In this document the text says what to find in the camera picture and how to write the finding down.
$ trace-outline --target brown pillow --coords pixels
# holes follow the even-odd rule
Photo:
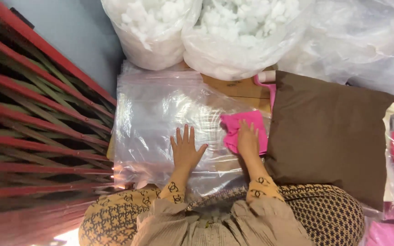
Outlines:
[[[266,169],[278,184],[331,183],[382,210],[383,117],[394,96],[276,72]]]

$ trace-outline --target patterned clothing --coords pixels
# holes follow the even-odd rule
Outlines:
[[[253,183],[250,186],[249,193],[246,187],[240,187],[202,197],[188,204],[187,210],[204,210],[220,204],[232,206],[237,200],[261,195],[252,191],[258,190],[252,187]],[[137,216],[149,211],[160,193],[160,189],[146,187],[102,196],[85,213],[79,230],[80,245],[130,245],[137,232]],[[278,193],[317,246],[358,245],[364,233],[363,213],[358,202],[340,188],[331,185],[291,185],[280,186]],[[172,194],[169,200],[174,202],[173,196],[177,195]]]

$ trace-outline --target pillow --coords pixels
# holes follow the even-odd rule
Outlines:
[[[265,166],[277,184],[330,183],[382,210],[394,96],[276,71]]]

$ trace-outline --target gray wall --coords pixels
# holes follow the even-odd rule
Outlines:
[[[0,1],[19,11],[41,37],[116,98],[124,54],[100,0]]]

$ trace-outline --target person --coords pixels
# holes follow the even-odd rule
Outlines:
[[[159,190],[145,187],[102,196],[86,211],[79,228],[81,246],[357,246],[364,233],[358,202],[331,185],[278,187],[259,157],[258,130],[240,121],[238,151],[250,177],[249,187],[225,190],[185,203],[190,172],[207,145],[196,151],[194,128],[171,137],[174,171]],[[193,211],[232,200],[230,213]]]

